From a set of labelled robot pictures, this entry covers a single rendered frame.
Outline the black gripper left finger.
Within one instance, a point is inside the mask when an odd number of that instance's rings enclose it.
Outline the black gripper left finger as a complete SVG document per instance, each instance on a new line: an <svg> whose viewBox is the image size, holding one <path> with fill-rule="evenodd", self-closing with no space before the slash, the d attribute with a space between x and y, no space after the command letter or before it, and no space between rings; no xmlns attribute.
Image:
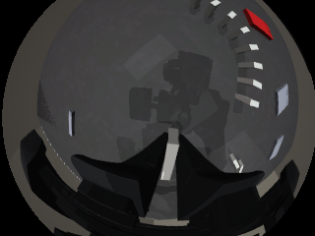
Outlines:
<svg viewBox="0 0 315 236"><path fill-rule="evenodd" d="M72 154L71 161L80 177L119 196L131 198L139 213L146 217L153 200L164 161L169 133L164 133L142 152L122 162L95 160L83 154Z"/></svg>

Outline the red rectangular block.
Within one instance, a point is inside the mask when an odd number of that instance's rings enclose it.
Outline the red rectangular block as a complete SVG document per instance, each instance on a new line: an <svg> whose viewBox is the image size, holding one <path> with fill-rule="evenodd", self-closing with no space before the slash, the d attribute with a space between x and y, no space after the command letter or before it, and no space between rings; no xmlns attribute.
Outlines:
<svg viewBox="0 0 315 236"><path fill-rule="evenodd" d="M267 39L273 39L271 31L268 28L268 25L265 24L265 21L259 19L256 15L253 15L248 9L244 9L245 19L247 19L249 27L255 28L256 31L259 31L262 35L266 36Z"/></svg>

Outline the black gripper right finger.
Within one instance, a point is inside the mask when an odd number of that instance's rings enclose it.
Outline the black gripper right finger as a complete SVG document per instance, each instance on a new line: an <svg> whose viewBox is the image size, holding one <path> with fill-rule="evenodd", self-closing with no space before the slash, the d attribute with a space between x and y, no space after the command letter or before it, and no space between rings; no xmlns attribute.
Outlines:
<svg viewBox="0 0 315 236"><path fill-rule="evenodd" d="M176 158L177 220L189 220L217 197L240 192L259 184L265 176L264 170L248 173L224 173L188 141L178 134Z"/></svg>

